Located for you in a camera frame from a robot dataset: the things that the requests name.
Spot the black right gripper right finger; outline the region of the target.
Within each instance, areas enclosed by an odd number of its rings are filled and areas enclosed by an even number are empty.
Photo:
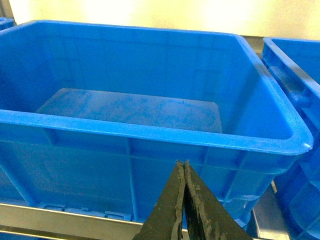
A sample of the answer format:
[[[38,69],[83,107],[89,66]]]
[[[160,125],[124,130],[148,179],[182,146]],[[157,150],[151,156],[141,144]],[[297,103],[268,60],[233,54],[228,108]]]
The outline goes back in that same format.
[[[184,212],[191,240],[251,240],[210,191],[194,168],[184,163]]]

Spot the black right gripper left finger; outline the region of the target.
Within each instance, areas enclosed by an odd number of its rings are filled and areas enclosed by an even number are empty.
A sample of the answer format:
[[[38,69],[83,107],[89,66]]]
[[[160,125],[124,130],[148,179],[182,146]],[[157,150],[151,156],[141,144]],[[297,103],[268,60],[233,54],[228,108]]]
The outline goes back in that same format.
[[[135,240],[181,240],[186,179],[177,161],[152,212],[133,237]]]

